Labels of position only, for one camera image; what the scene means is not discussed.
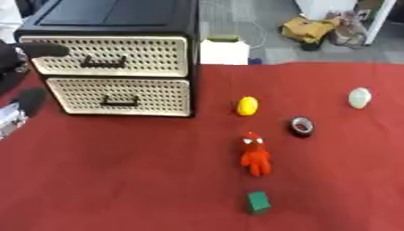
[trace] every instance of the green block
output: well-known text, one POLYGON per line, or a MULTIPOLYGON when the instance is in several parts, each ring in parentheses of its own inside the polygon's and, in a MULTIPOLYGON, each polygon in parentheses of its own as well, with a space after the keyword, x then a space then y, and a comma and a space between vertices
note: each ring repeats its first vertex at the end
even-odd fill
POLYGON ((256 191, 247 195, 249 209, 252 214, 261 214, 266 212, 271 203, 268 200, 267 195, 263 191, 256 191))

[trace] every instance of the red cloth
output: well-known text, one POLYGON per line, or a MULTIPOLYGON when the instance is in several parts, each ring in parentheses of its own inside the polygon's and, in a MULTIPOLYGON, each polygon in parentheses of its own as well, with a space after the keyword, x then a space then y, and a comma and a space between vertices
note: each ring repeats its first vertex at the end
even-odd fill
POLYGON ((205 66, 199 89, 195 119, 68 116, 49 99, 0 142, 0 230, 404 229, 404 68, 205 66), (373 93, 364 110, 347 104, 358 87, 373 93), (257 115, 231 113, 243 96, 260 100, 257 115), (288 134, 293 116, 316 133, 288 134), (272 175, 239 166, 248 131, 265 139, 272 175), (273 208, 251 217, 255 190, 273 208))

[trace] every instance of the red stuffed toy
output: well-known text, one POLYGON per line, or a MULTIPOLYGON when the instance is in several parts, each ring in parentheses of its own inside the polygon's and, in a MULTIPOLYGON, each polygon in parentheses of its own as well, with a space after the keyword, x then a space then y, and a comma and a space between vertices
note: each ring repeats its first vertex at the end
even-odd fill
POLYGON ((263 174, 271 173, 271 156, 265 151, 263 139, 254 133, 248 133, 242 140, 243 156, 241 165, 250 166, 250 173, 259 177, 263 174))

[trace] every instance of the woven drawer front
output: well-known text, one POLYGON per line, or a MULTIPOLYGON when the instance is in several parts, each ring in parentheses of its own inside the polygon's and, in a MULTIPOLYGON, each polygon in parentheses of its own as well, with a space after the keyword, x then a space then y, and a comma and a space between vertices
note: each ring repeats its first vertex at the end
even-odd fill
POLYGON ((69 114, 190 115, 186 80, 52 78, 46 82, 69 114), (134 98, 137 106, 124 105, 134 98))
POLYGON ((33 63, 44 75, 186 77, 183 37, 23 36, 20 42, 49 42, 70 48, 63 58, 33 63))

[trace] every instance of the gray carpet floor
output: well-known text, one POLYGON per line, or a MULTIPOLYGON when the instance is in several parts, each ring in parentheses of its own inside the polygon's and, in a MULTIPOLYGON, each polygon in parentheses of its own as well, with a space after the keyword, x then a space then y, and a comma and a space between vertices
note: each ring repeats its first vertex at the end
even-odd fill
POLYGON ((386 22, 371 46, 360 50, 326 42, 320 51, 302 51, 280 36, 279 25, 299 13, 294 0, 201 0, 203 37, 237 34, 252 46, 251 58, 278 64, 292 61, 404 63, 404 26, 386 22))

